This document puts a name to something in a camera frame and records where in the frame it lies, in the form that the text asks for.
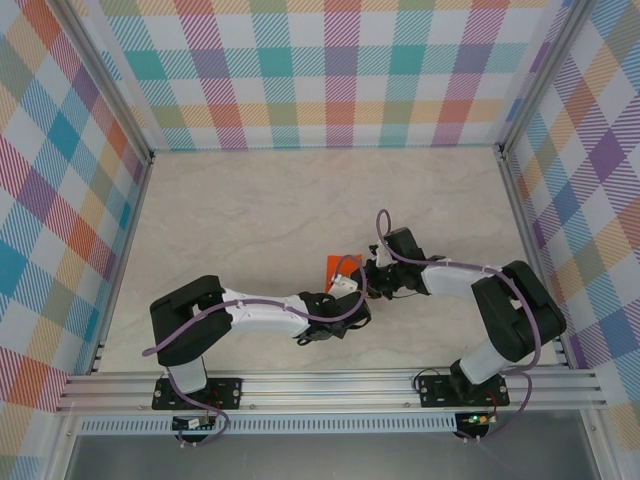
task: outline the orange block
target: orange block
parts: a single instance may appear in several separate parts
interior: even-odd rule
[[[360,263],[362,263],[362,255],[356,255],[355,257]],[[350,258],[347,258],[344,262],[342,262],[342,265],[340,265],[340,271],[336,272],[336,268],[338,268],[338,262],[340,262],[341,258],[342,255],[329,255],[327,257],[327,283],[324,287],[325,292],[328,292],[331,288],[331,279],[336,273],[348,277],[358,269],[358,265],[356,264],[356,262],[354,262]]]

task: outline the black mounting plate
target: black mounting plate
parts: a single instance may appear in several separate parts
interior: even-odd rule
[[[242,396],[242,379],[209,378],[205,388],[187,396],[221,410],[238,410]],[[201,410],[182,400],[171,387],[168,378],[160,378],[156,382],[151,408],[153,410]]]
[[[417,387],[420,392],[420,406],[433,407],[493,407],[493,393],[499,407],[509,405],[509,392],[504,377],[496,375],[483,385],[483,390],[462,401],[449,381],[450,375],[421,375]]]

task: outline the orange object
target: orange object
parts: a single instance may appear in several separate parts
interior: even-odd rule
[[[356,255],[355,257],[360,261],[360,263],[362,263],[362,255]],[[344,262],[342,262],[342,265],[340,265],[340,271],[336,272],[338,262],[341,258],[342,255],[329,255],[327,257],[327,284],[324,287],[325,293],[328,292],[331,288],[331,279],[336,273],[348,277],[358,269],[358,265],[356,264],[356,262],[354,262],[350,258],[347,258]]]

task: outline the beige floor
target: beige floor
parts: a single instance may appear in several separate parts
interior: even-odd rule
[[[375,243],[376,212],[408,226],[427,255],[505,264],[524,258],[489,148],[160,154],[100,371],[158,371],[149,304],[204,274],[251,294],[321,291],[329,254]],[[373,321],[306,347],[228,334],[210,369],[445,366],[486,338],[475,305],[415,296],[370,302]],[[550,346],[544,363],[555,363]]]

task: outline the marble surface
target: marble surface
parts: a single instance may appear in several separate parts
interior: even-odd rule
[[[490,148],[161,153],[135,234],[100,371],[158,371],[149,305],[205,274],[249,294],[322,291],[327,255],[375,243],[380,208],[425,254],[501,265],[524,252]],[[475,305],[414,296],[369,301],[343,340],[299,347],[228,334],[209,369],[446,366],[486,338]],[[553,349],[544,363],[555,363]]]

